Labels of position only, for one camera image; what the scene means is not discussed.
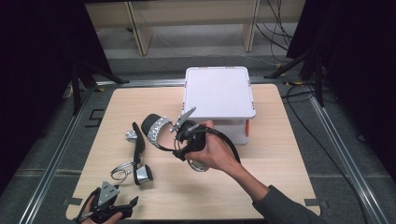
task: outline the gray sleeve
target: gray sleeve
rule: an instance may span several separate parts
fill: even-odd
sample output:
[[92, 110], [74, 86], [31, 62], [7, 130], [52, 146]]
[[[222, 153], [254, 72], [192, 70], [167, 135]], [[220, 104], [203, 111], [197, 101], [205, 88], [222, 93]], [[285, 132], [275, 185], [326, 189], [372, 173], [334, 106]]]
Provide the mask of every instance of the gray sleeve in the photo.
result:
[[274, 186], [254, 208], [264, 216], [269, 224], [276, 223], [326, 223], [321, 217], [299, 203], [295, 203]]

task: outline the black strap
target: black strap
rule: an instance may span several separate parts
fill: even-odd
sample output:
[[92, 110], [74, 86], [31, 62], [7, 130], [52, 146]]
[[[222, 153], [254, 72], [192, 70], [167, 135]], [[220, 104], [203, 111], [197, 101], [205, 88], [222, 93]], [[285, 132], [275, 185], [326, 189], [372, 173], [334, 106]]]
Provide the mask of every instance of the black strap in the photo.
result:
[[238, 151], [236, 150], [236, 147], [233, 144], [233, 141], [231, 141], [231, 139], [229, 137], [227, 137], [227, 135], [225, 135], [224, 133], [221, 133], [216, 129], [212, 129], [212, 128], [208, 128], [208, 127], [204, 128], [202, 130], [191, 131], [191, 133], [213, 133], [213, 134], [217, 135], [219, 138], [224, 140], [225, 143], [227, 143], [227, 145], [230, 147], [231, 151], [233, 152], [233, 156], [235, 157], [235, 159], [239, 163], [241, 163], [241, 159], [239, 158]]

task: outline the aluminum rail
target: aluminum rail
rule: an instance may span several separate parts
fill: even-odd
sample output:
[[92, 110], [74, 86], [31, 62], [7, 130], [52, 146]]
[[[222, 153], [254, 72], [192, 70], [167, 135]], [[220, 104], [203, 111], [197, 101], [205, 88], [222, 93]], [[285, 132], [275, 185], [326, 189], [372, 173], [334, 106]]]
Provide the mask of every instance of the aluminum rail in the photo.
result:
[[57, 168], [59, 167], [59, 164], [62, 161], [64, 153], [70, 143], [70, 139], [78, 126], [78, 122], [82, 117], [82, 112], [84, 111], [85, 105], [87, 104], [92, 93], [93, 93], [93, 88], [87, 89], [85, 91], [85, 94], [82, 98], [81, 108], [76, 113], [76, 115], [74, 115], [73, 118], [70, 120], [67, 129], [64, 132], [64, 136], [62, 137], [61, 142], [59, 143], [51, 161], [49, 162], [49, 166], [47, 167], [45, 173], [41, 177], [41, 180], [35, 189], [35, 193], [30, 199], [25, 209], [25, 212], [21, 217], [21, 221], [20, 221], [21, 224], [33, 223], [35, 219], [35, 215], [37, 214], [38, 209], [43, 203], [44, 197], [46, 196], [48, 189], [50, 188], [52, 179], [56, 174]]
[[[314, 90], [311, 85], [306, 85], [305, 87], [308, 91]], [[332, 124], [332, 120], [327, 114], [326, 109], [321, 107], [315, 98], [311, 98], [310, 101], [316, 109], [320, 121], [322, 122], [327, 134], [330, 136], [334, 148], [341, 162], [344, 164], [346, 172], [349, 174], [350, 180], [359, 193], [361, 200], [373, 222], [375, 224], [388, 224], [389, 221], [381, 206], [379, 205], [378, 199], [375, 197], [375, 194], [364, 179], [361, 170], [358, 168], [352, 156], [349, 154], [347, 147]]]

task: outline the small metal ring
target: small metal ring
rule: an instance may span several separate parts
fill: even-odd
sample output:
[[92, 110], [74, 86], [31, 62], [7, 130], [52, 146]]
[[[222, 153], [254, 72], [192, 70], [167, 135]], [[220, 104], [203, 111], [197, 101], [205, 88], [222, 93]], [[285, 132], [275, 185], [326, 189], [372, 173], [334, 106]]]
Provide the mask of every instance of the small metal ring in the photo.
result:
[[[130, 161], [130, 162], [125, 162], [125, 163], [117, 166], [116, 168], [114, 168], [114, 170], [112, 170], [110, 172], [111, 178], [113, 178], [115, 180], [124, 180], [124, 179], [126, 179], [128, 174], [130, 174], [134, 170], [124, 170], [124, 168], [129, 167], [129, 166], [134, 166], [134, 165], [137, 165], [137, 163], [134, 162], [134, 161]], [[123, 171], [125, 173], [125, 177], [124, 178], [116, 178], [116, 177], [113, 176], [115, 173], [120, 172], [120, 171]]]

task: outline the black power cord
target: black power cord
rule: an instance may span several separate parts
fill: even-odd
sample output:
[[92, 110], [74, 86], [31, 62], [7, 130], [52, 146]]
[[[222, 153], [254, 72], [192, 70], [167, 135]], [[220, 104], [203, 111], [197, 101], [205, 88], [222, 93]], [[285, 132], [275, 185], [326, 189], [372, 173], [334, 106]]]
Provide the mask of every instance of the black power cord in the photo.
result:
[[[347, 178], [347, 176], [344, 174], [344, 172], [341, 170], [341, 167], [335, 162], [334, 158], [332, 157], [332, 155], [330, 155], [328, 149], [323, 146], [320, 141], [315, 137], [315, 135], [305, 126], [305, 124], [303, 123], [303, 121], [300, 119], [300, 117], [297, 115], [297, 112], [294, 110], [294, 107], [291, 105], [291, 101], [289, 100], [289, 98], [291, 96], [297, 96], [300, 95], [299, 93], [294, 94], [294, 95], [290, 95], [291, 90], [294, 89], [297, 86], [292, 86], [290, 87], [290, 89], [288, 90], [288, 93], [286, 94], [286, 101], [291, 109], [291, 111], [293, 112], [294, 116], [297, 118], [297, 120], [300, 121], [300, 123], [303, 125], [303, 127], [306, 129], [306, 131], [314, 138], [314, 140], [318, 143], [318, 145], [323, 149], [324, 153], [327, 155], [327, 157], [329, 158], [329, 160], [332, 162], [332, 164], [334, 165], [334, 167], [337, 169], [337, 171], [341, 174], [341, 176], [345, 179], [345, 181], [348, 183], [348, 185], [350, 186], [350, 188], [352, 189], [353, 193], [355, 194], [355, 197], [358, 201], [359, 207], [361, 209], [361, 213], [363, 215], [363, 219], [364, 219], [364, 223], [367, 224], [367, 216], [366, 213], [364, 212], [364, 207], [363, 207], [363, 203], [361, 201], [361, 198], [359, 197], [359, 193], [358, 191], [355, 189], [355, 187], [352, 185], [352, 183], [350, 182], [350, 180]], [[306, 93], [313, 93], [312, 91], [305, 91], [302, 94], [306, 94]]]

